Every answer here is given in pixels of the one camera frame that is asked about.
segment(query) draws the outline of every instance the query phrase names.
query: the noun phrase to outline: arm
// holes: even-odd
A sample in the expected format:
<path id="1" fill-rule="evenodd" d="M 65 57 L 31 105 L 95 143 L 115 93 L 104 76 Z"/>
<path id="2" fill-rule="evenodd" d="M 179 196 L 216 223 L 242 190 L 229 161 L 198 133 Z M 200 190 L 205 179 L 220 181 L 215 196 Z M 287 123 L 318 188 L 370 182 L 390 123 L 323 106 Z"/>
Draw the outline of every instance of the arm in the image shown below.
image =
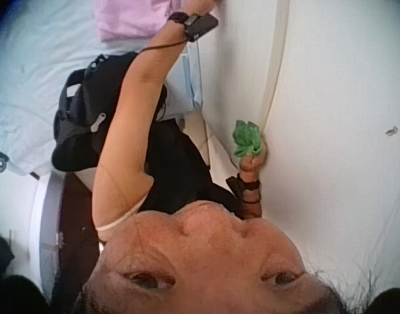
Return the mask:
<path id="1" fill-rule="evenodd" d="M 252 157 L 250 154 L 241 159 L 239 163 L 239 177 L 245 183 L 253 183 L 259 180 L 259 170 L 267 157 L 267 146 L 261 139 L 263 149 L 259 156 Z M 245 190 L 242 193 L 242 211 L 245 219 L 262 217 L 261 194 L 259 188 L 256 190 Z"/>
<path id="2" fill-rule="evenodd" d="M 206 14 L 214 0 L 190 0 L 183 11 Z M 184 26 L 167 22 L 148 46 L 184 40 Z M 148 133 L 162 84 L 184 44 L 143 52 L 133 61 L 122 83 L 116 113 L 108 130 L 93 188 L 96 228 L 110 224 L 138 208 L 154 182 L 144 172 Z M 108 232 L 99 232 L 102 240 Z"/>

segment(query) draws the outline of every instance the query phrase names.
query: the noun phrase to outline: white wall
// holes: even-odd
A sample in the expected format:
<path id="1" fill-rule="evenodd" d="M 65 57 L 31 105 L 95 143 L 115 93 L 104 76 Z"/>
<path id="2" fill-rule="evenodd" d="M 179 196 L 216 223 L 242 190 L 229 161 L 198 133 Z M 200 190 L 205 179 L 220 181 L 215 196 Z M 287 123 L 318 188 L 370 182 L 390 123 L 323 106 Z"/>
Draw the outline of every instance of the white wall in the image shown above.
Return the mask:
<path id="1" fill-rule="evenodd" d="M 292 0 L 264 134 L 266 216 L 309 266 L 400 287 L 400 0 Z"/>
<path id="2" fill-rule="evenodd" d="M 24 275 L 38 282 L 30 270 L 29 231 L 33 201 L 38 181 L 32 176 L 19 176 L 9 170 L 0 173 L 0 234 L 9 239 L 15 259 L 8 272 Z"/>
<path id="3" fill-rule="evenodd" d="M 265 123 L 287 13 L 288 0 L 222 1 L 213 12 L 219 27 L 199 41 L 203 116 L 227 150 L 237 119 Z"/>

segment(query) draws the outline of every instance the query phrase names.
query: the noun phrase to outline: black device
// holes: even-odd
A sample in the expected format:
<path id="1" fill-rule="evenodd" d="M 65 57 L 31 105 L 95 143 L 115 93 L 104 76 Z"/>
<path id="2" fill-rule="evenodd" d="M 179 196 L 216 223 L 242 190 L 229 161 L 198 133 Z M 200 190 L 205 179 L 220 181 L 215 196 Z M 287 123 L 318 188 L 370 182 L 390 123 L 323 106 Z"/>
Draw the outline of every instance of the black device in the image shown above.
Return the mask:
<path id="1" fill-rule="evenodd" d="M 184 25 L 184 34 L 190 42 L 198 40 L 219 25 L 218 19 L 211 14 L 189 16 L 184 12 L 174 12 L 169 20 Z"/>

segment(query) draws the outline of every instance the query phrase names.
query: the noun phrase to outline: green object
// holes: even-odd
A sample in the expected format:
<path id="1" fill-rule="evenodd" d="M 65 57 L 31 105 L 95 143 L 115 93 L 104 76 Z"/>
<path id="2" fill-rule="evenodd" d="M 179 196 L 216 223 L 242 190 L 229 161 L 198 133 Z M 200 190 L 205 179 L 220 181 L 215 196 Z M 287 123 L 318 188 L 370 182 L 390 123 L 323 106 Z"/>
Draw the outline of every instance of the green object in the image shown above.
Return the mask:
<path id="1" fill-rule="evenodd" d="M 248 153 L 257 156 L 261 152 L 261 134 L 259 127 L 252 122 L 238 120 L 232 134 L 237 149 L 235 156 L 242 158 Z"/>

